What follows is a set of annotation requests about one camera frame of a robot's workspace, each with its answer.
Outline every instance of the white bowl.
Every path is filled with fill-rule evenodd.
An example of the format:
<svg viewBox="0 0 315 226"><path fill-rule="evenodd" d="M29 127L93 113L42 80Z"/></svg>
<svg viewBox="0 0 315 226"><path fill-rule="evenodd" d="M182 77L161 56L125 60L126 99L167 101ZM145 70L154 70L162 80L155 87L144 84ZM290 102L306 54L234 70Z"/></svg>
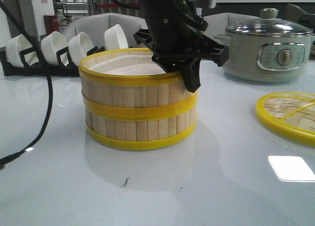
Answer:
<svg viewBox="0 0 315 226"><path fill-rule="evenodd" d="M104 33L105 49L127 49L128 43L125 33L119 24L107 29Z"/></svg>
<svg viewBox="0 0 315 226"><path fill-rule="evenodd" d="M87 56L87 52L94 48L90 37L81 32L69 41L69 53L75 65L79 66L80 61Z"/></svg>
<svg viewBox="0 0 315 226"><path fill-rule="evenodd" d="M20 57L20 51L31 48L32 45L25 38L25 36L18 35L15 38L10 39L5 47L6 57L9 60L10 64L15 67L24 67ZM38 57L36 52L31 52L25 55L25 61L32 65L38 62Z"/></svg>
<svg viewBox="0 0 315 226"><path fill-rule="evenodd" d="M41 50L46 61L51 65L59 65L57 60L57 51L68 46L67 40L59 32L53 32L46 36L41 42ZM60 56L64 65L69 63L66 53Z"/></svg>

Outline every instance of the glossy table surface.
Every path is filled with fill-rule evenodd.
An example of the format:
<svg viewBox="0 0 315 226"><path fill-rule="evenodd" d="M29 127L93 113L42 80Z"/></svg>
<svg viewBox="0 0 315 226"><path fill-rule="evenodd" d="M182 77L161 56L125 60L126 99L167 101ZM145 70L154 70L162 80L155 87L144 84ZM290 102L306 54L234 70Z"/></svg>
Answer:
<svg viewBox="0 0 315 226"><path fill-rule="evenodd" d="M315 63L302 77L280 84L238 79L209 61L202 61L200 72L193 134L146 152L94 141L86 131L80 78L53 78L53 110L43 138L0 170L0 225L315 225L315 182L290 181L290 173L282 181L268 161L300 157L314 172L315 149L270 132L254 113L265 94L314 93ZM35 138L48 92L43 77L0 73L4 157Z"/></svg>

